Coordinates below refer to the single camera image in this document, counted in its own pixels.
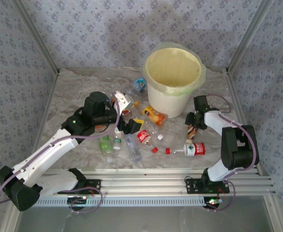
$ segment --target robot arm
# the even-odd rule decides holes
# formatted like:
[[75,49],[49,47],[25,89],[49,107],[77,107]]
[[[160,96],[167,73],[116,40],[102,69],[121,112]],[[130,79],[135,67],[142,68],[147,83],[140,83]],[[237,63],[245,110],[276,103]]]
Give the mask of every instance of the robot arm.
[[[133,104],[129,97],[119,92],[115,97],[119,113]],[[80,144],[85,136],[87,138],[93,134],[95,126],[112,124],[116,119],[117,112],[110,105],[108,97],[101,92],[92,92],[84,106],[70,116],[47,143],[13,168],[4,166],[0,169],[2,185],[11,178],[4,187],[1,186],[2,190],[19,211],[24,211],[34,205],[41,195],[75,188],[82,175],[76,169],[44,178],[41,176],[59,158]],[[120,116],[117,127],[128,134],[139,131],[141,124],[133,120],[125,123]]]
[[[211,127],[222,136],[221,159],[214,166],[205,170],[208,180],[210,182],[222,181],[235,169],[249,167],[253,162],[253,148],[240,128],[224,120],[217,108],[211,108],[206,96],[195,97],[194,105],[196,112],[187,115],[186,125],[202,130]],[[254,128],[251,125],[242,125],[242,127],[248,132],[257,148]],[[258,162],[259,156],[256,150],[255,165]]]

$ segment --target red bottle cap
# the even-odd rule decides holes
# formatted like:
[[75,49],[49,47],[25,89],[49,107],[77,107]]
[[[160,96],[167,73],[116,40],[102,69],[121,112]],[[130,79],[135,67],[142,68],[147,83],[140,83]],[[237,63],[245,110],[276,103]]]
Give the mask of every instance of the red bottle cap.
[[152,149],[152,152],[153,152],[153,153],[156,153],[158,150],[159,150],[159,149],[158,149],[157,147],[155,147],[155,148]]

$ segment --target table surface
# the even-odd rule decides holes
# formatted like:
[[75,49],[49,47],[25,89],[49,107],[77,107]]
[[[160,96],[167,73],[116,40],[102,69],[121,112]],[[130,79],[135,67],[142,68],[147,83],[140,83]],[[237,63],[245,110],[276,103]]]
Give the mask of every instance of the table surface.
[[[47,119],[42,129],[39,145],[47,142],[61,124],[71,116],[76,109],[83,106],[85,98],[93,91],[103,91],[110,95],[123,86],[128,86],[131,80],[141,76],[141,67],[93,67],[61,69],[49,109]],[[185,157],[182,154],[166,155],[166,147],[183,147],[186,139],[187,126],[184,124],[188,112],[194,111],[193,98],[198,95],[218,94],[225,97],[232,105],[232,99],[226,83],[226,74],[207,69],[206,82],[193,92],[186,110],[178,117],[167,119],[162,133],[164,138],[157,144],[159,151],[153,154],[145,147],[140,147],[142,160],[133,162],[126,144],[122,144],[120,152],[112,154],[113,161],[107,163],[99,149],[97,140],[85,140],[75,149],[60,158],[51,168],[68,169],[127,169],[127,168],[206,168],[220,159],[221,137],[211,128],[199,130],[194,142],[203,142],[206,148],[211,148],[205,156]],[[228,106],[218,97],[208,97],[211,107],[226,110]],[[237,121],[236,112],[232,105],[231,113],[227,115]]]

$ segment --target wall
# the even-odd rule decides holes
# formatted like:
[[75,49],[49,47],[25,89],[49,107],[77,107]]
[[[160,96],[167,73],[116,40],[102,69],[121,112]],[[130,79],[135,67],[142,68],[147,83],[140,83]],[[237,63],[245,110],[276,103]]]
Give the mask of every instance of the wall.
[[140,66],[173,41],[226,67],[256,0],[23,0],[58,67]]
[[232,76],[283,207],[283,0],[274,1]]
[[53,79],[17,12],[1,0],[0,168],[14,166],[31,153]]

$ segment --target trash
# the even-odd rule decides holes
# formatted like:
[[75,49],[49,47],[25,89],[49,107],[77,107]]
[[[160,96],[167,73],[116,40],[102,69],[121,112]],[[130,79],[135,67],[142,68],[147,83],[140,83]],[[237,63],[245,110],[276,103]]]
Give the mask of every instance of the trash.
[[197,127],[193,127],[193,126],[188,126],[188,130],[187,130],[187,140],[185,141],[186,144],[192,143],[193,142],[193,137],[196,135],[198,131]]
[[139,113],[146,114],[159,127],[164,124],[166,116],[152,108],[152,106],[147,101],[136,101],[135,107]]
[[185,156],[198,156],[205,155],[206,153],[211,152],[211,149],[206,149],[204,143],[195,143],[195,144],[184,144],[182,148],[166,148],[165,154],[184,154]]
[[137,138],[134,134],[126,134],[125,135],[127,148],[132,156],[132,160],[134,162],[138,162],[142,159],[141,151],[138,147]]
[[141,92],[147,86],[147,81],[142,76],[136,81],[132,82],[132,87],[134,90]]
[[137,138],[140,141],[140,143],[145,144],[147,147],[149,147],[153,153],[156,153],[158,151],[158,148],[154,146],[151,140],[151,135],[148,133],[148,131],[141,130],[135,134],[137,134]]
[[122,132],[118,130],[116,127],[114,129],[115,136],[113,139],[113,149],[114,150],[120,150],[121,149],[121,137],[122,137]]
[[163,134],[161,133],[161,128],[157,126],[147,115],[140,115],[136,107],[131,108],[131,114],[133,118],[142,120],[141,130],[146,130],[152,139],[158,139],[161,141],[163,139]]
[[106,157],[107,162],[111,163],[113,161],[112,156],[113,153],[113,146],[111,140],[108,135],[98,138],[99,140],[99,148],[102,151],[102,154]]

